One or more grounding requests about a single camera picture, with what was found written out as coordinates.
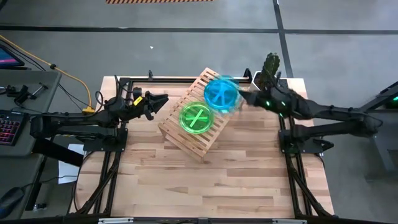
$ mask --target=wooden table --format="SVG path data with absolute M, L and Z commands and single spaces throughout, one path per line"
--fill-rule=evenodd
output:
M 287 81 L 290 88 L 307 97 L 303 79 Z M 277 142 L 276 114 L 243 105 L 200 164 L 166 140 L 157 126 L 190 84 L 134 86 L 143 92 L 167 93 L 169 102 L 153 121 L 144 116 L 127 125 L 129 137 L 119 167 L 112 216 L 294 217 L 286 162 Z M 116 95 L 114 77 L 104 77 L 101 92 L 105 99 Z M 297 123 L 313 125 L 312 121 Z M 76 191 L 80 206 L 98 185 L 103 156 L 103 152 L 94 153 L 81 169 Z M 309 189 L 333 213 L 321 161 L 306 154 L 303 164 Z M 108 190 L 104 192 L 102 207 Z M 304 211 L 302 192 L 297 192 Z

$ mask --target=green petri dish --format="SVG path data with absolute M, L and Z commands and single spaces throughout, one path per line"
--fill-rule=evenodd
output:
M 191 134 L 201 134 L 208 131 L 213 122 L 213 112 L 202 102 L 189 103 L 180 112 L 180 125 Z

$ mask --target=keyboard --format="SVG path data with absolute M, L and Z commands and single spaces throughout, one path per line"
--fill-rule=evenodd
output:
M 0 110 L 0 145 L 14 146 L 27 121 L 27 113 Z

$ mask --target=concrete floor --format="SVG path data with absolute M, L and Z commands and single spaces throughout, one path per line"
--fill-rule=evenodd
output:
M 279 0 L 279 4 L 285 29 L 398 29 L 395 0 Z M 0 24 L 277 28 L 272 0 L 123 5 L 107 5 L 97 0 L 12 0 L 0 12 Z M 81 78 L 92 95 L 105 75 L 145 75 L 151 69 L 155 75 L 192 76 L 210 67 L 222 74 L 241 76 L 246 67 L 260 70 L 268 52 L 282 55 L 278 34 L 21 31 L 0 34 Z M 305 79 L 311 99 L 321 104 L 356 107 L 397 81 L 397 37 L 286 35 L 286 41 L 293 75 Z M 286 75 L 284 65 L 281 70 Z M 86 100 L 79 83 L 63 78 L 62 84 Z M 50 110 L 78 111 L 61 91 L 57 92 Z M 335 213 L 344 218 L 396 223 L 398 184 L 367 183 L 364 179 L 366 174 L 381 167 L 369 141 L 352 136 L 328 139 L 336 145 L 325 153 Z

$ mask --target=monitor screen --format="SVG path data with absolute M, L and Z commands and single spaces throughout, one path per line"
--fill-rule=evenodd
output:
M 0 48 L 0 67 L 13 67 L 24 65 L 14 54 Z

